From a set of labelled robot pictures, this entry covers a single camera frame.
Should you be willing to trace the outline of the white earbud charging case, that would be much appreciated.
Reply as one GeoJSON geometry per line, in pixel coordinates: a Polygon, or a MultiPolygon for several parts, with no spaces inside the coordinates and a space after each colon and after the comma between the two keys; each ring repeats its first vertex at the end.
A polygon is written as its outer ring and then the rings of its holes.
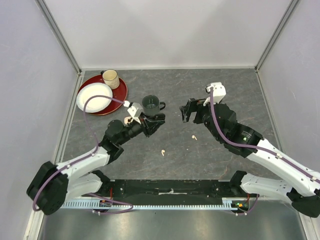
{"type": "Polygon", "coordinates": [[[130,124],[132,121],[133,121],[133,118],[130,117],[130,116],[125,117],[124,120],[123,120],[125,125],[130,124]]]}

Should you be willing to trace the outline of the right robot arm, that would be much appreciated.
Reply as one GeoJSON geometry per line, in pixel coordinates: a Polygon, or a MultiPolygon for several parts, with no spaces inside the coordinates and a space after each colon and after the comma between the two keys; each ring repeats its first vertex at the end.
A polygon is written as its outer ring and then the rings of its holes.
{"type": "Polygon", "coordinates": [[[205,99],[188,100],[180,108],[183,122],[204,124],[213,137],[229,152],[267,168],[280,180],[259,178],[237,171],[229,184],[235,197],[244,193],[281,198],[298,212],[317,218],[320,215],[320,174],[273,146],[265,137],[237,121],[236,113],[224,103],[210,106],[205,99]]]}

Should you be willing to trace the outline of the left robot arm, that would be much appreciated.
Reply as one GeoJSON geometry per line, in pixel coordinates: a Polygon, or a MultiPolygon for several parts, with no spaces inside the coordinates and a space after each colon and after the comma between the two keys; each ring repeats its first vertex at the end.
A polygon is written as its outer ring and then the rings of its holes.
{"type": "Polygon", "coordinates": [[[48,216],[70,199],[86,194],[106,196],[110,191],[109,178],[97,168],[117,160],[124,151],[122,145],[137,135],[143,133],[150,137],[165,123],[165,119],[163,113],[154,116],[141,113],[137,120],[128,124],[112,120],[94,149],[69,161],[43,163],[26,190],[33,201],[32,209],[48,216]]]}

